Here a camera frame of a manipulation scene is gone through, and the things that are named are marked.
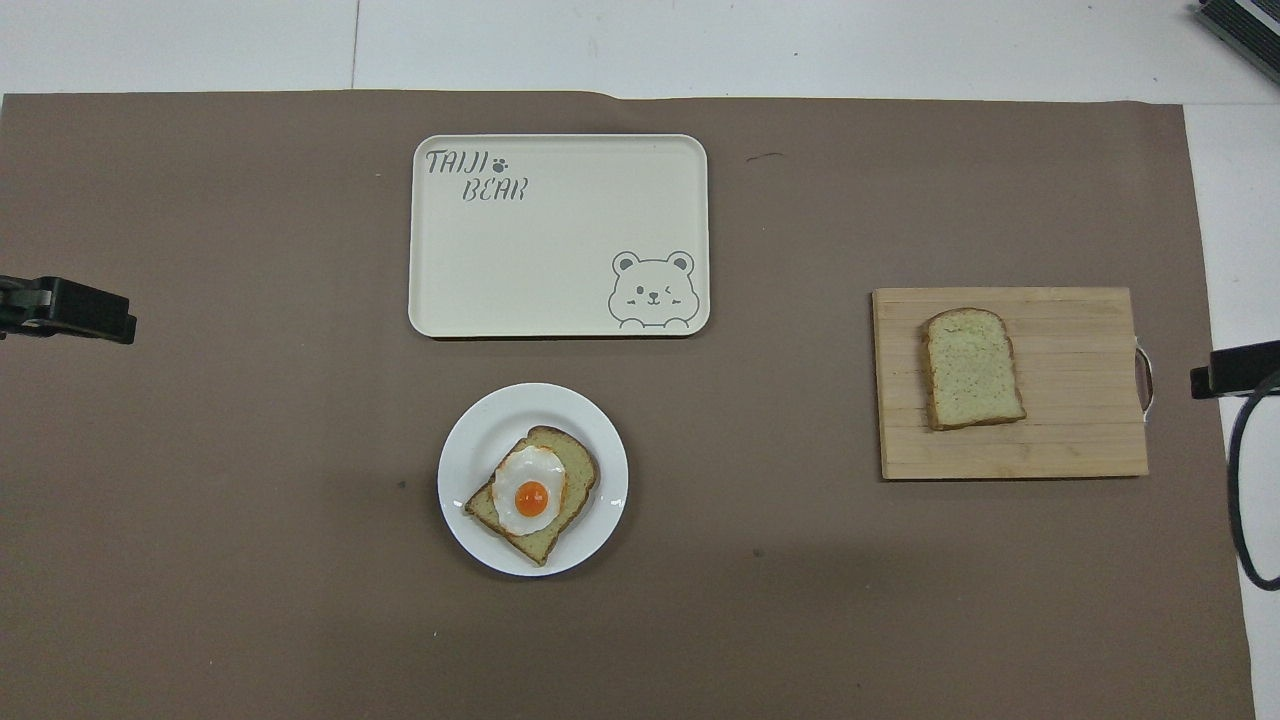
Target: bear ear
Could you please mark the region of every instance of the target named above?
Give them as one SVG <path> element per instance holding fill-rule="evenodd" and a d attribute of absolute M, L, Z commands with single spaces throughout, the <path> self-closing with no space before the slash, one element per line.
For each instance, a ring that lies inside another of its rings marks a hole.
<path fill-rule="evenodd" d="M 686 275 L 694 272 L 694 256 L 684 250 L 677 250 L 667 256 L 667 263 L 680 268 Z"/>
<path fill-rule="evenodd" d="M 630 250 L 623 250 L 622 252 L 618 252 L 617 258 L 613 259 L 613 272 L 621 275 L 622 270 L 626 270 L 627 268 L 635 265 L 639 261 L 640 258 L 636 258 L 635 252 L 631 252 Z"/>

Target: cutting board handle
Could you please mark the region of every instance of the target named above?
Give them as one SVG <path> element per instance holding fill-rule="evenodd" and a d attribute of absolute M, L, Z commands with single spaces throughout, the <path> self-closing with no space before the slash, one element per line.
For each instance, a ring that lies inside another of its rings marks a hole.
<path fill-rule="evenodd" d="M 1156 380 L 1151 369 L 1151 355 L 1142 347 L 1142 340 L 1133 338 L 1134 374 L 1138 375 L 1138 402 L 1142 404 L 1142 421 L 1147 421 L 1151 415 L 1151 406 L 1156 402 Z"/>

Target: table surface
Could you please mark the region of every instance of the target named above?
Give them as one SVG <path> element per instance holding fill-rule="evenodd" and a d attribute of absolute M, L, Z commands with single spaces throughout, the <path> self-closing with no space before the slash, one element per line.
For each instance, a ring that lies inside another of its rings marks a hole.
<path fill-rule="evenodd" d="M 1188 3 L 0 5 L 5 94 L 351 87 L 1183 104 L 1213 345 L 1280 338 L 1267 273 L 1280 261 L 1280 86 Z M 1238 406 L 1221 402 L 1224 432 Z M 1274 436 L 1280 410 L 1263 404 L 1253 423 L 1252 437 Z M 1261 445 L 1245 457 L 1245 527 L 1274 574 L 1280 483 L 1251 468 L 1276 466 L 1280 448 Z M 1242 587 L 1257 716 L 1276 720 L 1280 597 Z"/>

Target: toast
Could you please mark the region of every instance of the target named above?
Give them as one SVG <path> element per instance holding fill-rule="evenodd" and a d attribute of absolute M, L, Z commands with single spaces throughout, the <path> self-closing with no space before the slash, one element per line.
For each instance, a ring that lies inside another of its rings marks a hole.
<path fill-rule="evenodd" d="M 1027 418 L 1014 345 L 1000 315 L 956 307 L 929 318 L 922 334 L 931 428 L 954 430 Z"/>
<path fill-rule="evenodd" d="M 564 464 L 564 495 L 561 511 L 552 520 L 552 524 L 527 536 L 513 536 L 506 532 L 498 524 L 498 509 L 493 503 L 493 493 L 490 492 L 494 480 L 493 474 L 489 475 L 489 482 L 467 501 L 466 511 L 470 515 L 475 515 L 476 520 L 484 523 L 490 530 L 506 538 L 507 542 L 529 556 L 536 565 L 543 566 L 547 564 L 547 556 L 556 547 L 556 541 L 559 539 L 561 533 L 564 532 L 564 528 L 586 506 L 586 498 L 600 477 L 600 468 L 596 465 L 595 457 L 591 456 L 577 438 L 557 428 L 547 425 L 530 428 L 529 433 L 507 455 L 520 452 L 529 446 L 549 447 L 561 459 L 561 462 Z"/>

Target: fried egg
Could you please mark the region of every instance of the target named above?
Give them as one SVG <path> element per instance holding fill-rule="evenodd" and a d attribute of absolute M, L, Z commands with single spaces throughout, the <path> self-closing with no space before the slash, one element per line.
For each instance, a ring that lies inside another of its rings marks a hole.
<path fill-rule="evenodd" d="M 498 524 L 527 536 L 552 524 L 564 500 L 564 464 L 545 446 L 529 446 L 503 457 L 493 474 Z"/>

